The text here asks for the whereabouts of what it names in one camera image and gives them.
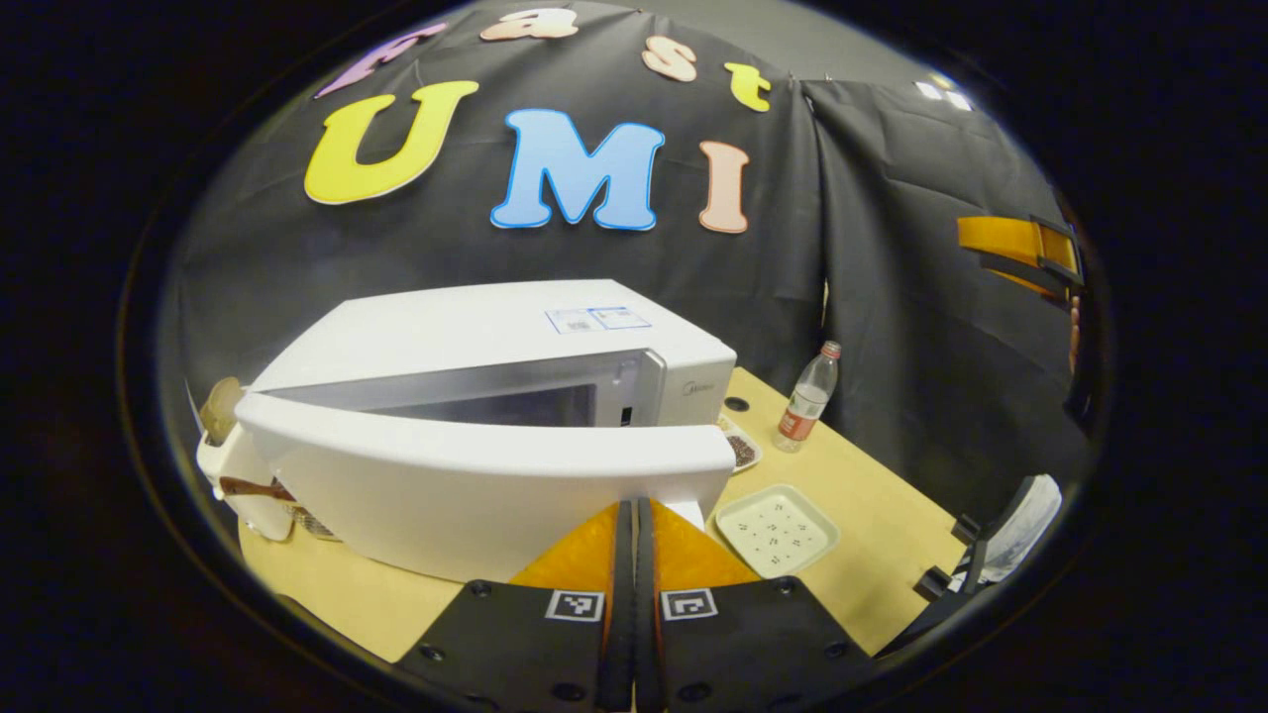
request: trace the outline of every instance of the plastic bottle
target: plastic bottle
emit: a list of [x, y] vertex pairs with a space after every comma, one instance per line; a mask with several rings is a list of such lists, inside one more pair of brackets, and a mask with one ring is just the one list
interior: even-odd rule
[[810, 435], [810, 429], [819, 420], [828, 398], [837, 388], [837, 359], [841, 358], [841, 345], [836, 341], [823, 343], [819, 355], [806, 364], [801, 378], [792, 388], [784, 417], [780, 419], [779, 433], [775, 434], [775, 448], [786, 453], [796, 453]]

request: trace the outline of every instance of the table surface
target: table surface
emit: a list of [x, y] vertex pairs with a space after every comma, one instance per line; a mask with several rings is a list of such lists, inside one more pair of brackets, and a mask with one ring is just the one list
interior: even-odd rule
[[[787, 483], [832, 519], [841, 542], [795, 575], [875, 655], [928, 604], [914, 590], [921, 576], [933, 566], [951, 572], [964, 556], [951, 534], [955, 518], [824, 424], [798, 453], [775, 448], [787, 397], [744, 369], [735, 369], [727, 396], [748, 401], [748, 411], [723, 414], [761, 445], [762, 459], [732, 477], [718, 507]], [[725, 544], [713, 518], [706, 532]], [[368, 559], [298, 525], [285, 542], [273, 542], [240, 523], [238, 539], [266, 586], [388, 661], [403, 656], [462, 587]]]

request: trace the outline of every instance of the letter m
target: letter m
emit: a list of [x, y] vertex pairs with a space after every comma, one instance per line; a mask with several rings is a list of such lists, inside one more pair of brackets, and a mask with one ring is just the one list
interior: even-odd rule
[[563, 112], [520, 109], [506, 115], [515, 129], [515, 160], [506, 200], [489, 218], [503, 228], [544, 226], [550, 208], [541, 202], [541, 181], [550, 181], [555, 200], [569, 223], [581, 221], [598, 189], [607, 185], [595, 222], [605, 228], [649, 230], [656, 213], [648, 206], [652, 188], [652, 159], [664, 143], [664, 134], [643, 126], [624, 123], [607, 134], [593, 154], [586, 151], [577, 127]]

